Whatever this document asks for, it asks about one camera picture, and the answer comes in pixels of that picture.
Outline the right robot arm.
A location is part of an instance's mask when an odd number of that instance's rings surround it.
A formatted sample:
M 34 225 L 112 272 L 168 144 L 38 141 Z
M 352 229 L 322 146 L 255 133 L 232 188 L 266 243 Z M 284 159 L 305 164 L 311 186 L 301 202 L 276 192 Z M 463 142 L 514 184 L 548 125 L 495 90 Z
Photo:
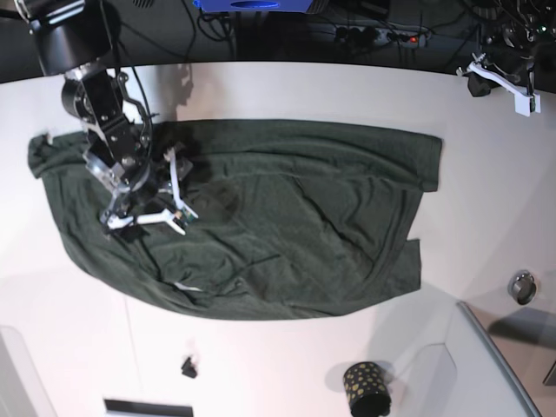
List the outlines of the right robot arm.
M 109 191 L 100 215 L 106 232 L 165 223 L 177 234 L 199 215 L 183 200 L 181 181 L 193 165 L 182 145 L 155 153 L 145 99 L 127 89 L 128 75 L 108 72 L 101 59 L 116 52 L 115 31 L 100 1 L 16 1 L 46 76 L 61 75 L 65 111 L 80 121 L 86 169 Z

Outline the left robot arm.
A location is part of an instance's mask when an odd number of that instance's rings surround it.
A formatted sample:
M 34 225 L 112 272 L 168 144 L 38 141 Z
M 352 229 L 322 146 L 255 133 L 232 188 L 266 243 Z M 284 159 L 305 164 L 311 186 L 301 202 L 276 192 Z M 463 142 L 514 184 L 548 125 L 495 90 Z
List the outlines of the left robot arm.
M 473 97 L 516 89 L 534 102 L 536 69 L 555 70 L 554 1 L 460 1 L 477 23 L 471 62 L 457 69 Z

